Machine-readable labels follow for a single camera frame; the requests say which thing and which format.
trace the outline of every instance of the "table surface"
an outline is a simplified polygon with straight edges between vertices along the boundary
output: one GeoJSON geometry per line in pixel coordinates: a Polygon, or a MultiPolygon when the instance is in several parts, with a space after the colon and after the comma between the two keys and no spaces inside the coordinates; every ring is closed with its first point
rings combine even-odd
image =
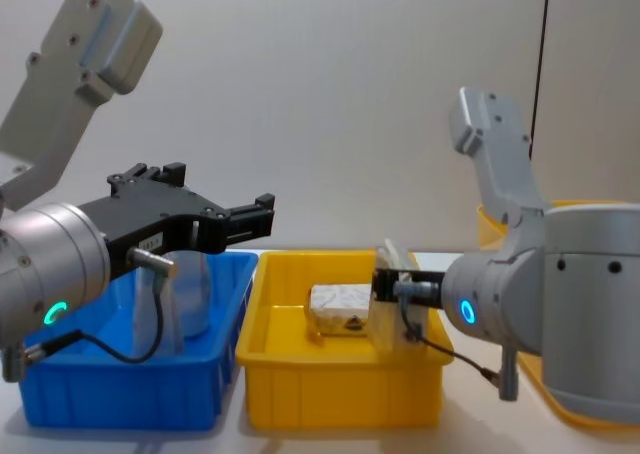
{"type": "MultiPolygon", "coordinates": [[[[446,269],[458,254],[417,254],[423,269],[446,269]]],[[[443,321],[456,350],[480,364],[498,367],[497,346],[471,339],[443,321]]],[[[498,400],[496,390],[473,369],[456,361],[444,370],[445,402],[434,429],[318,430],[258,432],[244,410],[242,369],[227,389],[222,415],[203,433],[34,429],[27,425],[18,386],[0,382],[0,452],[2,454],[285,454],[321,453],[462,453],[520,454],[633,453],[638,432],[583,432],[560,422],[526,376],[520,376],[518,402],[498,400]]]]}

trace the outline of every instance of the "yellow plastic bin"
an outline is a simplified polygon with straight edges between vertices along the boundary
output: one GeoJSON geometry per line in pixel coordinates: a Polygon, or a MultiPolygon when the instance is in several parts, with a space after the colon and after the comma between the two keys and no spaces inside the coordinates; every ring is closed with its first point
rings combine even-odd
{"type": "MultiPolygon", "coordinates": [[[[306,335],[304,305],[314,284],[369,283],[373,251],[263,254],[236,349],[245,366],[249,420],[262,429],[433,426],[442,405],[442,367],[451,358],[420,347],[409,360],[381,358],[358,337],[306,335]]],[[[430,311],[428,336],[451,348],[430,311]]]]}
{"type": "MultiPolygon", "coordinates": [[[[572,206],[576,204],[619,204],[619,201],[554,201],[555,207],[572,206]]],[[[507,226],[490,218],[482,206],[477,210],[478,245],[483,250],[499,249],[507,234],[507,226]]],[[[542,395],[555,414],[567,424],[586,429],[634,429],[636,426],[628,426],[612,422],[592,419],[581,414],[568,411],[547,391],[542,383],[542,359],[530,354],[519,354],[518,361],[522,370],[527,374],[536,390],[542,395]]]]}

